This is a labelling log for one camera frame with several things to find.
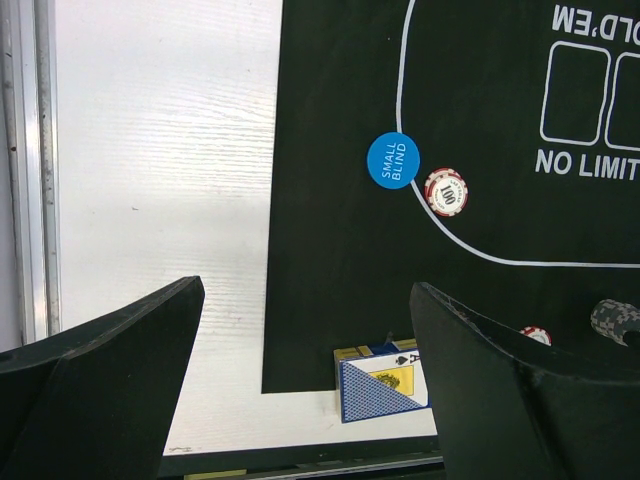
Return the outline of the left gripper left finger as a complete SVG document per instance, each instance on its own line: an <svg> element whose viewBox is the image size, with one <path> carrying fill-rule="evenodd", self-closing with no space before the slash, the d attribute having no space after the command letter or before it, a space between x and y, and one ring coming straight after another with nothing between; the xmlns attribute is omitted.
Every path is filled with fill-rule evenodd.
<svg viewBox="0 0 640 480"><path fill-rule="evenodd" d="M2 353L2 478L156 478L204 298L183 277Z"/></svg>

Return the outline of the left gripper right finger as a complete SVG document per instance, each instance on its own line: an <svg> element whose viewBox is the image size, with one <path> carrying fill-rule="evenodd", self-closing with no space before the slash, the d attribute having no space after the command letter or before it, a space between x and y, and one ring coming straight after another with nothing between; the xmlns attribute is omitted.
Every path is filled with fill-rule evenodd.
<svg viewBox="0 0 640 480"><path fill-rule="evenodd" d="M638 477L636 348L547 346L425 282L410 311L449 478Z"/></svg>

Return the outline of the grey chip stack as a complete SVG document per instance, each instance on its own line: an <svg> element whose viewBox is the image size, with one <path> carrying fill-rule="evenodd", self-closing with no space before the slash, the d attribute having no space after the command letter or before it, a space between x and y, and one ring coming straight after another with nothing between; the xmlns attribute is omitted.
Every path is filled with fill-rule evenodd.
<svg viewBox="0 0 640 480"><path fill-rule="evenodd" d="M606 299L593 309L590 322L600 335L619 345L639 349L639 309L631 304Z"/></svg>

